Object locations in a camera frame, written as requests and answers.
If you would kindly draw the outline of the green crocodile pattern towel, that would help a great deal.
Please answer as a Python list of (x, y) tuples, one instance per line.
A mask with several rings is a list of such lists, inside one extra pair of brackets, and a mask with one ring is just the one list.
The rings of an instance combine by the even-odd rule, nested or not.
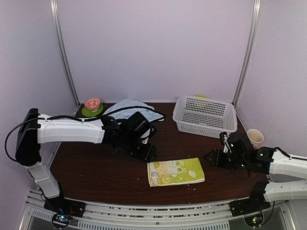
[(147, 176), (150, 187), (197, 184), (205, 181), (198, 158), (148, 163)]

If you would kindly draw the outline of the white perforated plastic basket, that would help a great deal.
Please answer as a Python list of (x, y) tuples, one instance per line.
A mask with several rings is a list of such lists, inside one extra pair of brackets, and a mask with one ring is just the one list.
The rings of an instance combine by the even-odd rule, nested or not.
[(231, 103), (198, 96), (180, 96), (173, 110), (180, 132), (219, 138), (220, 133), (237, 131), (237, 117)]

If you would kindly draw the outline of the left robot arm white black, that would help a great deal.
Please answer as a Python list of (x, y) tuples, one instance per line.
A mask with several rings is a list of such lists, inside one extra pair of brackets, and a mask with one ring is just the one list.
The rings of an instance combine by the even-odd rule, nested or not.
[(53, 177), (40, 155), (41, 144), (108, 144), (123, 149), (130, 156), (144, 162), (151, 162), (156, 156), (156, 147), (148, 142), (155, 135), (156, 128), (140, 112), (123, 119), (107, 115), (76, 118), (43, 115), (33, 108), (18, 129), (15, 160), (28, 170), (46, 201), (59, 213), (69, 209), (69, 202), (64, 198), (60, 183)]

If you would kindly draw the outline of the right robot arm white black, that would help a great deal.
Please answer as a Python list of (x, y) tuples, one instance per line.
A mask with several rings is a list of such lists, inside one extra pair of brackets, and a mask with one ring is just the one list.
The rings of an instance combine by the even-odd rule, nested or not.
[(257, 211), (264, 202), (298, 200), (307, 197), (307, 159), (288, 154), (279, 147), (255, 148), (246, 133), (220, 134), (222, 149), (213, 149), (205, 160), (223, 169), (244, 168), (248, 173), (280, 174), (298, 178), (292, 182), (258, 182), (246, 200), (249, 211)]

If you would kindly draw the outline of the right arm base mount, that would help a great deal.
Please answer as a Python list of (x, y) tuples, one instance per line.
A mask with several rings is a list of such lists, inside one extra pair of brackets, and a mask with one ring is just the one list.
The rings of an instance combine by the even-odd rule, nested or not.
[(229, 203), (233, 217), (244, 216), (245, 224), (253, 229), (261, 228), (273, 215), (275, 202), (271, 205), (264, 198), (265, 188), (269, 182), (257, 182), (248, 198)]

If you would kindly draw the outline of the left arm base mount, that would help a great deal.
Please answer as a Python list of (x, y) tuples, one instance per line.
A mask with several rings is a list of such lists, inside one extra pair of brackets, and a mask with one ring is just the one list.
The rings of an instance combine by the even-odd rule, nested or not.
[(84, 202), (65, 199), (65, 208), (54, 209), (47, 201), (44, 203), (44, 209), (53, 211), (51, 218), (52, 225), (57, 229), (68, 227), (75, 217), (82, 218), (86, 204)]

